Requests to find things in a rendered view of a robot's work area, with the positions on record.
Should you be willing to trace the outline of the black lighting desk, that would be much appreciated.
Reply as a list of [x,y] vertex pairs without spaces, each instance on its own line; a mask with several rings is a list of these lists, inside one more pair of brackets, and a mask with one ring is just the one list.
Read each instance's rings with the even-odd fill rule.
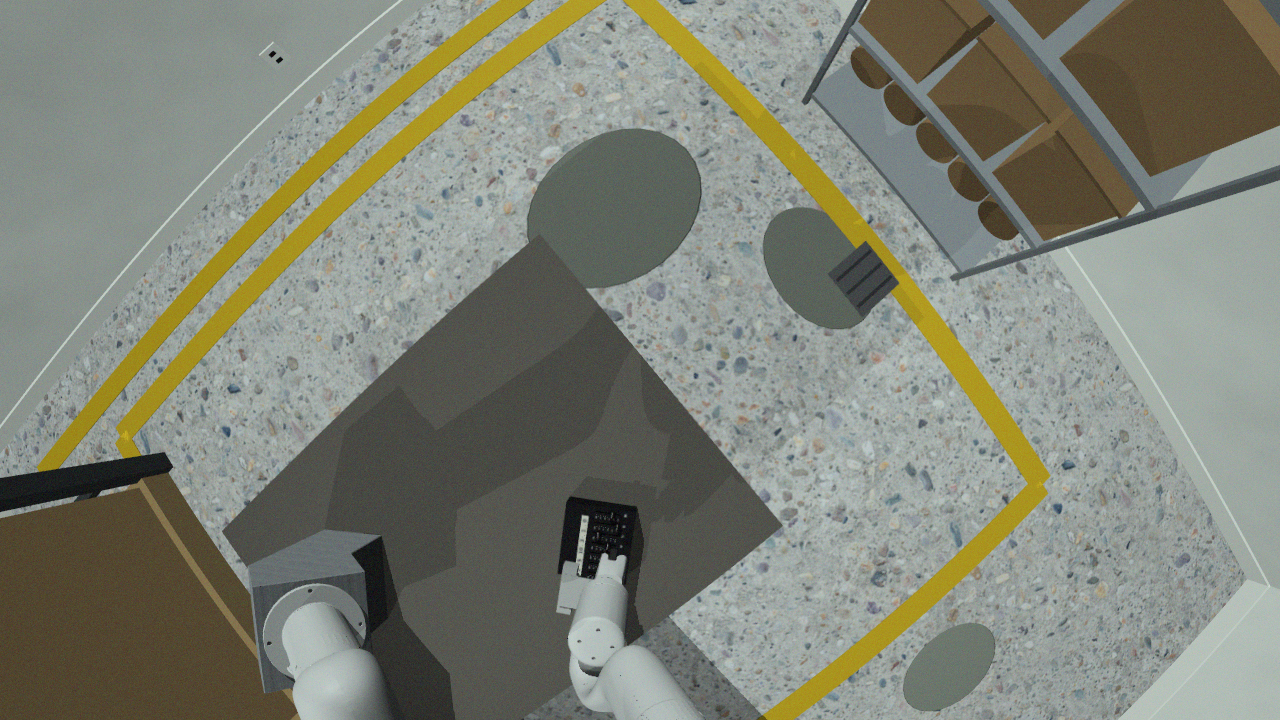
[[625,555],[630,560],[636,512],[637,506],[570,496],[557,574],[567,560],[579,562],[579,577],[594,579],[602,553],[609,557],[611,548],[617,550],[616,559]]

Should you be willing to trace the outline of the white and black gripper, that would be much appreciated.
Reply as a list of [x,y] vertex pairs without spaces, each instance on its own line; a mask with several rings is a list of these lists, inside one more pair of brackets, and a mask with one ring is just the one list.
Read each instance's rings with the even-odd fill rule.
[[[620,555],[616,559],[616,553],[617,553],[617,550],[612,550],[612,548],[611,548],[611,556],[609,557],[608,557],[608,553],[602,553],[600,562],[599,562],[599,565],[596,568],[596,577],[595,577],[595,579],[596,578],[611,578],[611,579],[614,579],[616,582],[620,582],[622,585],[625,585],[625,570],[626,570],[627,557],[625,555]],[[614,559],[616,559],[616,561],[613,561]]]

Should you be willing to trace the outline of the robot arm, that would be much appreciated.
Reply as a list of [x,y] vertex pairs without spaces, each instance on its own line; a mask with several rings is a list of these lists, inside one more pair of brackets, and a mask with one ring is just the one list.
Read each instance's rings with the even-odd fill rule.
[[[617,720],[707,720],[655,653],[625,646],[625,585],[579,577],[579,562],[564,561],[556,612],[572,609],[570,676],[584,706]],[[301,585],[273,605],[262,643],[294,678],[301,720],[406,720],[381,664],[362,648],[365,635],[362,610],[335,585]]]

